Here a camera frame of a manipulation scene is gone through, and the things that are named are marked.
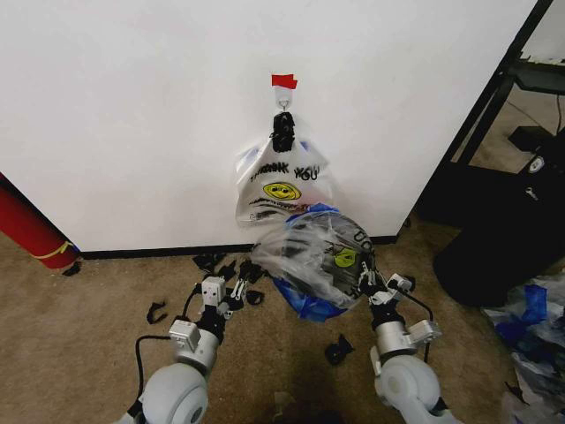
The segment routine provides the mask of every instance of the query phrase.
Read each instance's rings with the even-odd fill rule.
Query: white wall
[[[565,59],[565,0],[554,0],[526,43],[523,57],[534,62]]]
[[[337,205],[394,235],[534,3],[4,0],[0,170],[85,251],[250,243],[234,158],[294,72]]]

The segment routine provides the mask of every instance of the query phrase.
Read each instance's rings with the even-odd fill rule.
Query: red tape
[[[271,75],[271,85],[286,87],[294,90],[297,87],[298,80],[294,79],[294,74],[289,75]]]

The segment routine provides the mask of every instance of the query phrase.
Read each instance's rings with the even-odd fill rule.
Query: baseboard
[[[398,236],[371,237],[374,245],[390,245],[396,242]],[[218,253],[245,253],[250,252],[253,245],[219,245],[196,247],[169,247],[163,249],[136,249],[136,250],[94,250],[82,252],[82,257],[92,259],[128,259],[128,258],[155,258],[162,256],[182,256],[190,254],[218,254]]]

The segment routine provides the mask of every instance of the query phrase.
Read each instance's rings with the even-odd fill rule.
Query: yellow stripe
[[[70,241],[65,241],[57,250],[51,252],[50,254],[44,254],[43,256],[33,256],[35,259],[48,259],[51,256],[55,256],[56,254],[63,254],[65,250],[67,250],[68,246],[74,246],[73,243]]]

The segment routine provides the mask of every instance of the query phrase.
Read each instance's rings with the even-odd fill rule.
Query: black cable
[[[190,295],[188,296],[188,298],[186,299],[185,307],[183,307],[183,317],[184,317],[184,318],[188,318],[188,317],[186,316],[186,314],[188,313],[188,306],[190,305],[191,300],[192,300],[192,298],[194,297],[195,294],[196,294],[196,287],[194,287],[194,289],[192,289],[191,294],[190,294]]]
[[[141,336],[135,341],[135,359],[138,362],[138,373],[139,373],[139,387],[138,387],[138,396],[136,400],[141,396],[143,393],[143,386],[144,386],[144,379],[143,379],[143,362],[141,361],[141,352],[139,351],[139,344],[141,340],[170,340],[169,336]]]
[[[404,296],[406,296],[408,299],[410,299],[412,302],[419,304],[421,307],[423,307],[427,313],[429,313],[430,315],[430,321],[433,321],[433,312],[432,309],[430,309],[430,307],[428,305],[426,305],[424,302],[422,302],[421,300],[418,300],[416,298],[414,298],[413,296],[411,296],[409,293],[407,293],[406,291],[402,290],[402,293]]]
[[[555,96],[557,101],[557,114],[559,115],[559,120],[557,121],[557,130],[555,130],[555,135],[557,135],[561,129],[561,102],[559,101],[559,95]]]
[[[430,321],[433,321],[433,312],[432,309],[426,305],[424,302],[422,302],[421,300],[416,299],[415,297],[413,297],[412,295],[410,295],[407,291],[404,290],[400,290],[400,292],[407,297],[408,299],[410,299],[412,302],[420,305],[421,307],[423,307],[427,313],[430,315]],[[430,354],[430,344],[426,343],[426,347],[424,348],[424,362],[427,363],[427,359],[428,356]]]

